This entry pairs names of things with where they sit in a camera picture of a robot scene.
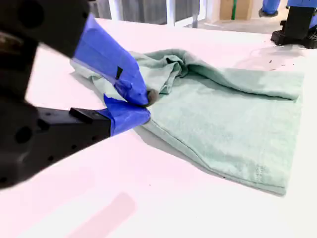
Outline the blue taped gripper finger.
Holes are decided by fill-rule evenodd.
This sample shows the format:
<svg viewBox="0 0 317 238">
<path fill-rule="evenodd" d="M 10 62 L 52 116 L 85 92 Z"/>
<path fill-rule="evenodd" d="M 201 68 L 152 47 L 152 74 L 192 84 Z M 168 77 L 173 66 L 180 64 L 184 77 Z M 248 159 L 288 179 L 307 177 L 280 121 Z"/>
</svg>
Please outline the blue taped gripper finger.
<svg viewBox="0 0 317 238">
<path fill-rule="evenodd" d="M 259 10 L 259 17 L 275 17 L 278 15 L 278 8 L 281 0 L 263 0 Z"/>
</svg>

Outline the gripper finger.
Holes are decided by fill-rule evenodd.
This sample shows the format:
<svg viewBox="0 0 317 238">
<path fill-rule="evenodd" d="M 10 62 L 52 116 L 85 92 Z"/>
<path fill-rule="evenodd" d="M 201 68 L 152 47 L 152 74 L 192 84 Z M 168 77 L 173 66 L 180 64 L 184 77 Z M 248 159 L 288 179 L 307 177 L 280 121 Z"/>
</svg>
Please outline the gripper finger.
<svg viewBox="0 0 317 238">
<path fill-rule="evenodd" d="M 136 60 L 96 22 L 86 0 L 1 1 L 2 89 L 24 97 L 40 43 L 103 76 L 131 104 L 147 107 L 157 99 Z"/>
<path fill-rule="evenodd" d="M 24 182 L 52 164 L 143 125 L 150 112 L 113 98 L 107 108 L 57 110 L 0 99 L 0 187 Z"/>
</svg>

